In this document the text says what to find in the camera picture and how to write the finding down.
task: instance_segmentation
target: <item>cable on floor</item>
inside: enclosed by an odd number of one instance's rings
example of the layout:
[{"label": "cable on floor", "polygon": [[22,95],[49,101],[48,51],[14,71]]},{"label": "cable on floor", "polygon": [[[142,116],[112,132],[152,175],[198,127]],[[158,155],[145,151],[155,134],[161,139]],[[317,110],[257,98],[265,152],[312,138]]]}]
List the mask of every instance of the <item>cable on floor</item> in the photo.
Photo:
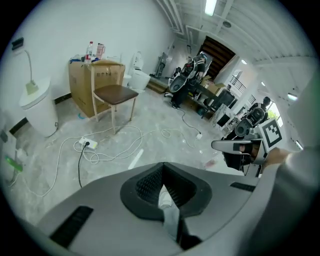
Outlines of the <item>cable on floor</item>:
[{"label": "cable on floor", "polygon": [[19,172],[19,173],[16,175],[14,182],[12,182],[12,183],[8,186],[9,188],[11,188],[11,187],[16,183],[16,181],[17,181],[18,176],[20,175],[20,173],[21,173],[21,172]]},{"label": "cable on floor", "polygon": [[187,122],[184,120],[184,116],[186,115],[186,112],[185,112],[184,110],[182,110],[181,108],[176,108],[176,107],[175,107],[175,109],[176,109],[176,110],[180,110],[180,111],[183,112],[183,115],[182,115],[181,118],[182,118],[182,121],[183,121],[188,127],[192,128],[192,129],[195,129],[196,131],[198,131],[199,134],[201,134],[201,131],[199,131],[197,128],[195,128],[195,127],[187,124]]},{"label": "cable on floor", "polygon": [[82,154],[84,153],[84,150],[86,148],[86,146],[88,146],[90,143],[87,141],[81,151],[81,154],[80,154],[80,157],[79,157],[79,162],[78,162],[78,180],[79,180],[79,185],[80,187],[82,188],[82,185],[81,185],[81,180],[80,180],[80,160],[81,160],[81,157],[82,157]]},{"label": "cable on floor", "polygon": [[[140,130],[138,127],[133,126],[133,125],[122,125],[122,126],[116,126],[115,128],[123,128],[123,127],[132,127],[132,128],[137,129],[137,130],[140,132],[140,137],[138,137],[138,138],[130,145],[130,147],[129,147],[128,149],[126,149],[126,150],[118,153],[116,156],[110,156],[110,155],[107,155],[107,154],[96,153],[96,152],[94,152],[94,151],[84,150],[84,149],[83,149],[83,156],[84,156],[84,158],[85,158],[87,161],[91,162],[91,164],[93,164],[93,165],[96,165],[96,164],[97,164],[98,162],[100,162],[100,161],[112,161],[112,160],[114,160],[114,159],[125,159],[125,158],[128,158],[128,157],[130,157],[131,155],[133,155],[133,154],[137,151],[137,149],[140,147],[140,145],[142,144],[142,138],[143,138],[145,135],[150,134],[150,133],[153,133],[153,132],[158,132],[158,131],[160,131],[160,132],[161,132],[161,135],[162,135],[163,137],[165,137],[165,138],[170,138],[170,137],[171,137],[170,131],[177,131],[177,132],[179,132],[179,133],[182,134],[182,136],[184,137],[187,145],[188,145],[190,148],[192,148],[192,149],[195,148],[195,142],[196,142],[196,139],[197,139],[197,138],[194,139],[194,144],[193,144],[193,146],[192,146],[192,145],[189,144],[189,142],[188,142],[187,138],[185,137],[185,135],[184,135],[179,129],[176,129],[176,128],[156,129],[156,130],[149,131],[149,132],[147,132],[147,133],[145,133],[145,134],[142,134],[141,130]],[[109,130],[111,130],[111,129],[113,129],[113,128],[111,127],[111,128],[109,128],[109,129],[106,129],[106,130],[103,130],[103,131],[97,131],[97,132],[93,132],[93,133],[90,133],[90,134],[87,134],[87,135],[83,135],[83,136],[74,136],[74,137],[68,137],[68,138],[66,138],[66,139],[61,143],[61,146],[60,146],[60,149],[59,149],[58,159],[57,159],[57,163],[56,163],[56,171],[55,171],[55,176],[54,176],[54,180],[53,180],[52,186],[51,186],[51,187],[48,189],[48,191],[45,192],[44,194],[38,194],[38,193],[32,191],[32,190],[28,187],[27,182],[26,182],[26,179],[25,179],[24,177],[22,177],[22,180],[23,180],[26,188],[28,189],[28,191],[29,191],[30,193],[38,196],[38,197],[43,198],[43,197],[45,197],[45,196],[54,188],[54,186],[55,186],[55,184],[56,184],[56,181],[57,181],[57,176],[58,176],[58,167],[59,167],[59,160],[60,160],[60,155],[61,155],[61,149],[62,149],[62,146],[64,145],[64,143],[65,143],[67,140],[70,140],[70,139],[81,139],[82,137],[85,138],[85,137],[92,136],[92,135],[95,135],[95,134],[105,133],[105,132],[107,132],[107,131],[109,131]],[[130,154],[128,154],[128,155],[126,155],[126,156],[119,157],[119,156],[122,155],[123,153],[126,153],[127,151],[129,151],[129,150],[131,149],[131,147],[134,145],[134,143],[135,143],[136,141],[138,141],[138,140],[141,140],[140,143],[139,143],[139,145],[138,145]],[[73,144],[73,148],[74,148],[75,151],[77,151],[77,152],[80,153],[81,150],[77,150],[77,149],[76,149],[76,144],[77,144],[77,143],[79,143],[79,141],[76,141],[76,142]],[[92,153],[93,155],[88,159],[88,158],[86,157],[86,154],[85,154],[85,153]],[[108,157],[108,158],[110,158],[110,159],[100,159],[99,156],[105,156],[105,157]]]}]

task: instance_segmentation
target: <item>railing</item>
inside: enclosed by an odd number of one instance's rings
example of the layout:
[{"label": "railing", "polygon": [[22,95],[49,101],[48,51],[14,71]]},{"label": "railing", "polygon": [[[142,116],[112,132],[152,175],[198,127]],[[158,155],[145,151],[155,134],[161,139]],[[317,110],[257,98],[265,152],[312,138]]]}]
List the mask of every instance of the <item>railing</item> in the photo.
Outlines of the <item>railing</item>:
[{"label": "railing", "polygon": [[250,103],[250,106],[251,106],[255,101],[256,101],[256,98],[255,98],[253,95],[251,95],[251,96],[249,97],[249,99],[248,99],[248,102]]},{"label": "railing", "polygon": [[230,83],[237,88],[241,94],[245,92],[246,87],[234,75],[231,77]]}]

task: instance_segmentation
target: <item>white trash can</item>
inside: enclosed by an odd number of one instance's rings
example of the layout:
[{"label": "white trash can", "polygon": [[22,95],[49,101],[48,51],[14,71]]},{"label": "white trash can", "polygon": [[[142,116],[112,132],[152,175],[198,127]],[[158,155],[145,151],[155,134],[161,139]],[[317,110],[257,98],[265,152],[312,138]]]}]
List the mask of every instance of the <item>white trash can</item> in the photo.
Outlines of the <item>white trash can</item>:
[{"label": "white trash can", "polygon": [[56,105],[50,94],[50,78],[36,80],[35,83],[39,89],[28,95],[24,88],[19,105],[32,127],[44,137],[49,137],[58,128]]}]

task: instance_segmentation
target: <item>brown chair seat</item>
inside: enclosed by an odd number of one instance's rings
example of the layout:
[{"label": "brown chair seat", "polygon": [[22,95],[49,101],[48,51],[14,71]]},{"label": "brown chair seat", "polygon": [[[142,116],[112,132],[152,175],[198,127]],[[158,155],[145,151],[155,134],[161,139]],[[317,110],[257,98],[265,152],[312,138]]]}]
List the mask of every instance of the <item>brown chair seat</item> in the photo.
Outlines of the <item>brown chair seat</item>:
[{"label": "brown chair seat", "polygon": [[110,105],[117,105],[137,97],[139,94],[121,85],[107,85],[94,90],[95,95]]}]

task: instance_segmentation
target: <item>chair leg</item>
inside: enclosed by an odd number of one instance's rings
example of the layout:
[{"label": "chair leg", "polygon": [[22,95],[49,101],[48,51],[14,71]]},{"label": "chair leg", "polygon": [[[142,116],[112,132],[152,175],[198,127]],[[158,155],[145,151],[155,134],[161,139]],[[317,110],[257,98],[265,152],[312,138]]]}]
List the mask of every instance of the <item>chair leg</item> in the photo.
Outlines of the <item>chair leg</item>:
[{"label": "chair leg", "polygon": [[92,95],[92,103],[93,103],[93,110],[94,110],[94,116],[95,120],[99,122],[98,112],[97,112],[97,105],[96,105],[96,98]]},{"label": "chair leg", "polygon": [[130,121],[132,121],[132,116],[134,115],[135,104],[136,104],[136,98],[134,98],[134,100],[133,100]]},{"label": "chair leg", "polygon": [[113,134],[116,134],[116,126],[115,126],[115,106],[111,106],[111,121],[112,121],[112,127],[113,127]]}]

